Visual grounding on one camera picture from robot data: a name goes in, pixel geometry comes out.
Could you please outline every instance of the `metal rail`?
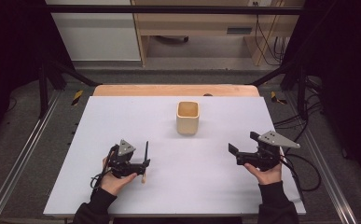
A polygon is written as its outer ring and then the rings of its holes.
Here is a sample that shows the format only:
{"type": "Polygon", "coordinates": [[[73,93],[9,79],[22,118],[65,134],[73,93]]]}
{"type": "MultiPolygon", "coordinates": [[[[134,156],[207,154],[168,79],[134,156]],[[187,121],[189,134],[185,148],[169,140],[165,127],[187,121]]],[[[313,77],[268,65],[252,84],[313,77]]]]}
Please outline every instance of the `metal rail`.
{"type": "MultiPolygon", "coordinates": [[[[289,103],[293,111],[297,114],[297,108],[295,106],[296,99],[294,99],[292,94],[285,93],[286,98],[289,99],[289,103]]],[[[340,220],[344,224],[356,224],[357,220],[355,219],[352,208],[348,204],[345,196],[340,189],[340,185],[338,184],[335,176],[331,172],[319,146],[313,138],[311,130],[308,127],[305,130],[305,138],[308,144],[308,149],[311,152],[312,159],[314,161],[315,166],[320,172],[322,176],[323,183],[326,186],[326,190],[331,198],[331,201],[334,203],[335,209],[340,217],[340,220]]]]}
{"type": "Polygon", "coordinates": [[[32,10],[51,13],[163,13],[163,14],[250,14],[316,15],[320,8],[304,7],[211,7],[211,6],[93,6],[93,5],[24,5],[32,10]]]}
{"type": "Polygon", "coordinates": [[[12,191],[14,190],[15,186],[17,185],[18,180],[22,174],[23,169],[25,168],[29,158],[31,157],[37,142],[46,128],[46,125],[49,121],[49,118],[52,115],[52,112],[58,103],[58,99],[61,96],[60,91],[54,91],[53,95],[50,99],[50,106],[46,113],[46,115],[39,119],[37,124],[35,125],[31,135],[29,136],[26,144],[24,145],[20,156],[15,161],[14,165],[11,168],[2,188],[0,188],[0,214],[2,213],[9,197],[11,196],[12,191]]]}

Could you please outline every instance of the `cable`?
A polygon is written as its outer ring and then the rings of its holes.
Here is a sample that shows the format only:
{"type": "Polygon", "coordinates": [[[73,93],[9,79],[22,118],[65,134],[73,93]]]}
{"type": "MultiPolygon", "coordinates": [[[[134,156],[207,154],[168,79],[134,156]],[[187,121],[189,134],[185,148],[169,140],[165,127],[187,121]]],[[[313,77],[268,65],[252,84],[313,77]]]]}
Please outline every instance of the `cable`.
{"type": "Polygon", "coordinates": [[[291,174],[294,178],[294,182],[296,183],[296,187],[297,189],[299,190],[299,197],[300,199],[302,200],[303,203],[305,203],[305,200],[304,200],[304,196],[303,196],[303,193],[302,193],[302,188],[301,188],[301,185],[299,183],[299,175],[297,174],[297,172],[294,170],[294,168],[292,166],[290,166],[286,161],[282,160],[282,159],[279,159],[280,162],[285,165],[290,171],[291,171],[291,174]]]}
{"type": "MultiPolygon", "coordinates": [[[[314,112],[316,112],[316,111],[318,111],[318,110],[314,110],[314,111],[311,112],[311,113],[309,113],[309,111],[310,111],[311,109],[319,106],[320,104],[321,104],[320,102],[315,103],[315,104],[311,105],[310,107],[308,107],[308,108],[306,109],[308,116],[307,116],[307,118],[305,119],[305,122],[304,122],[303,124],[300,124],[300,125],[303,125],[303,127],[302,127],[301,132],[300,132],[300,133],[297,135],[297,137],[294,139],[294,142],[297,142],[297,141],[299,140],[299,138],[301,137],[301,135],[305,132],[306,127],[308,126],[308,123],[309,123],[309,116],[310,116],[312,113],[314,113],[314,112]]],[[[290,123],[290,122],[292,122],[292,121],[295,121],[295,120],[297,120],[297,118],[299,118],[299,117],[300,117],[300,115],[296,115],[296,116],[294,116],[294,117],[292,117],[292,118],[290,118],[290,119],[287,119],[286,121],[276,122],[275,125],[274,125],[274,127],[275,127],[276,129],[278,129],[279,126],[284,125],[284,124],[287,124],[287,123],[290,123]]],[[[288,147],[288,148],[285,150],[285,155],[288,154],[288,152],[290,151],[290,149],[291,149],[291,147],[288,147]]]]}
{"type": "MultiPolygon", "coordinates": [[[[258,7],[258,3],[253,3],[253,6],[258,7]]],[[[261,26],[259,25],[258,14],[256,14],[255,41],[256,41],[256,44],[257,44],[257,47],[258,47],[259,51],[261,52],[262,58],[264,59],[266,64],[268,64],[268,65],[281,65],[280,60],[278,60],[277,57],[272,53],[272,50],[271,50],[270,45],[268,43],[268,39],[265,37],[264,33],[262,32],[261,26]],[[257,43],[257,28],[261,32],[262,37],[264,38],[265,44],[267,45],[267,48],[270,51],[273,59],[275,59],[275,61],[278,62],[278,64],[268,63],[267,59],[265,58],[265,55],[264,55],[262,49],[259,47],[259,44],[257,43]]]]}
{"type": "Polygon", "coordinates": [[[264,59],[265,63],[268,64],[268,65],[280,65],[279,63],[277,63],[277,64],[276,63],[268,63],[267,59],[265,58],[264,53],[262,52],[262,49],[259,47],[259,44],[258,44],[258,41],[257,41],[257,27],[259,27],[258,15],[256,15],[256,17],[257,17],[257,21],[256,21],[256,29],[255,29],[255,41],[256,41],[256,45],[257,45],[259,51],[261,52],[262,58],[264,59]]]}
{"type": "Polygon", "coordinates": [[[92,180],[90,182],[90,187],[93,189],[91,197],[95,194],[96,190],[101,186],[101,181],[104,178],[104,176],[111,171],[111,170],[107,170],[107,165],[108,165],[108,162],[110,161],[110,156],[113,153],[113,150],[114,150],[114,148],[111,147],[110,150],[108,151],[108,155],[106,157],[106,160],[104,163],[104,168],[102,169],[102,172],[100,174],[96,175],[95,177],[91,178],[92,180]]]}
{"type": "Polygon", "coordinates": [[[295,124],[295,125],[293,125],[293,126],[283,127],[283,128],[276,127],[276,129],[293,129],[293,128],[297,128],[298,126],[302,126],[302,125],[304,125],[304,124],[306,124],[306,122],[300,123],[300,124],[295,124]]]}
{"type": "MultiPolygon", "coordinates": [[[[310,100],[312,97],[314,97],[315,95],[316,95],[316,94],[309,96],[308,99],[306,100],[306,102],[308,103],[309,100],[310,100]]],[[[307,107],[307,108],[306,108],[306,111],[309,111],[309,110],[311,110],[311,109],[319,106],[320,104],[321,104],[320,102],[317,102],[317,103],[311,105],[310,107],[307,107]]],[[[299,117],[300,117],[300,114],[297,114],[297,115],[295,115],[295,116],[293,116],[293,117],[290,117],[290,118],[288,118],[288,119],[284,119],[284,120],[281,120],[281,121],[273,122],[273,125],[274,125],[275,127],[276,127],[276,126],[280,126],[280,125],[283,124],[283,123],[289,123],[289,122],[291,122],[291,121],[295,121],[295,120],[297,120],[299,117]]]]}
{"type": "Polygon", "coordinates": [[[315,93],[315,94],[310,95],[310,96],[306,99],[306,102],[309,102],[309,100],[311,100],[311,98],[313,98],[313,97],[317,97],[317,98],[319,98],[319,100],[320,100],[320,95],[315,93]]]}
{"type": "Polygon", "coordinates": [[[301,156],[299,156],[299,155],[296,155],[296,154],[287,154],[287,155],[285,156],[285,158],[288,159],[288,157],[295,157],[295,158],[298,158],[298,159],[300,159],[300,160],[302,160],[302,161],[307,162],[308,164],[311,165],[311,167],[314,169],[314,171],[315,171],[316,174],[317,174],[317,184],[316,184],[316,186],[314,186],[313,188],[310,188],[310,189],[303,189],[303,188],[301,188],[301,190],[302,190],[302,191],[314,191],[314,190],[317,190],[317,189],[320,187],[320,185],[322,184],[322,177],[321,177],[321,175],[320,175],[320,173],[319,173],[319,170],[317,170],[317,167],[316,167],[315,165],[313,165],[310,161],[308,161],[307,159],[305,159],[305,158],[303,158],[303,157],[301,157],[301,156]]]}
{"type": "MultiPolygon", "coordinates": [[[[316,103],[316,104],[312,105],[311,107],[309,107],[307,110],[310,111],[311,109],[314,109],[315,107],[317,107],[319,105],[321,105],[321,103],[316,103]]],[[[319,110],[320,109],[315,109],[312,112],[309,112],[308,116],[312,115],[313,113],[315,113],[316,111],[319,111],[319,110]]],[[[276,129],[290,129],[290,128],[298,127],[299,125],[305,124],[306,122],[303,122],[303,123],[298,124],[298,125],[289,126],[289,127],[285,127],[285,128],[280,128],[280,126],[283,126],[285,124],[296,121],[299,117],[300,117],[300,115],[296,115],[294,117],[291,117],[290,119],[285,119],[285,120],[282,120],[282,121],[279,121],[279,122],[275,122],[274,127],[276,129]]]]}
{"type": "Polygon", "coordinates": [[[282,63],[283,58],[285,56],[285,37],[282,37],[280,52],[276,51],[276,46],[278,45],[278,39],[279,39],[279,36],[276,36],[275,42],[273,44],[273,53],[274,53],[273,57],[276,58],[277,60],[279,60],[279,63],[282,63]]]}

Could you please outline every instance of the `person's hand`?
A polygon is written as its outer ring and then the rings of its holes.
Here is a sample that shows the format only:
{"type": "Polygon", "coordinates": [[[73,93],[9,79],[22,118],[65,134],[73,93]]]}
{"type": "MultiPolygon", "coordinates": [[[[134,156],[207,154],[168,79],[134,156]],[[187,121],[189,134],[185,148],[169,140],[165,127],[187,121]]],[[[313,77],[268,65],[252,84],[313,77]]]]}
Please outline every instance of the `person's hand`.
{"type": "Polygon", "coordinates": [[[254,175],[260,185],[269,185],[282,181],[282,164],[279,162],[275,167],[267,171],[260,171],[252,164],[246,163],[244,165],[250,174],[254,175]]]}
{"type": "Polygon", "coordinates": [[[137,176],[137,173],[133,173],[131,175],[128,175],[126,177],[123,177],[121,179],[116,178],[111,174],[111,172],[108,172],[101,182],[101,189],[104,189],[105,191],[109,192],[112,195],[117,196],[121,189],[134,180],[134,178],[137,176]]]}

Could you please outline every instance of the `white table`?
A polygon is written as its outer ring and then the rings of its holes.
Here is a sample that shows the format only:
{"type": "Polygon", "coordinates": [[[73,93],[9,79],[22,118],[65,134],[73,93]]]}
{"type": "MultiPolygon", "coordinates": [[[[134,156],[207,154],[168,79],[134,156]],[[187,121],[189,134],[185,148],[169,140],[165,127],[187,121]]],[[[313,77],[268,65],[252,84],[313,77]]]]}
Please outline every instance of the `white table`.
{"type": "MultiPolygon", "coordinates": [[[[256,214],[261,204],[257,180],[228,151],[256,152],[250,132],[273,130],[262,97],[92,96],[78,125],[45,215],[72,217],[90,199],[90,178],[102,158],[124,139],[136,147],[131,162],[144,159],[149,142],[147,181],[141,176],[109,208],[116,217],[213,217],[256,214]],[[197,101],[200,126],[193,136],[176,132],[179,101],[197,101]]],[[[299,214],[305,208],[295,182],[283,168],[285,193],[299,214]]]]}

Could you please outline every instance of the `wooden cup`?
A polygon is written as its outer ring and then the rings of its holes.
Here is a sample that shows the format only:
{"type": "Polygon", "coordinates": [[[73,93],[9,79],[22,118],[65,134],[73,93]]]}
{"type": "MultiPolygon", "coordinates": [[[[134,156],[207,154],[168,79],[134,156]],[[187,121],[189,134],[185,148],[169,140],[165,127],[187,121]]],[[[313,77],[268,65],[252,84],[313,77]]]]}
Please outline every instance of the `wooden cup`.
{"type": "Polygon", "coordinates": [[[177,105],[177,131],[181,134],[192,135],[198,131],[200,108],[197,102],[182,101],[177,105]]]}

